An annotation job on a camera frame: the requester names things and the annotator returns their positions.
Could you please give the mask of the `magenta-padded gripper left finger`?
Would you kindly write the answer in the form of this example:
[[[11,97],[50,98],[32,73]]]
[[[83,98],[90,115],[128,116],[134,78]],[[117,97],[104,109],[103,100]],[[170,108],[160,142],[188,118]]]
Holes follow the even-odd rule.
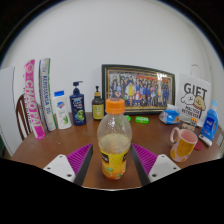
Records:
[[[93,145],[87,144],[69,155],[59,154],[44,167],[44,170],[81,186],[92,155]]]

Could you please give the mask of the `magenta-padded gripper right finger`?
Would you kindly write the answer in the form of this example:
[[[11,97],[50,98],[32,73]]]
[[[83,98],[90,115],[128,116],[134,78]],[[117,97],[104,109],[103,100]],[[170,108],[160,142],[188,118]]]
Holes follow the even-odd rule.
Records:
[[[156,155],[137,144],[132,144],[131,154],[143,186],[180,170],[165,154]]]

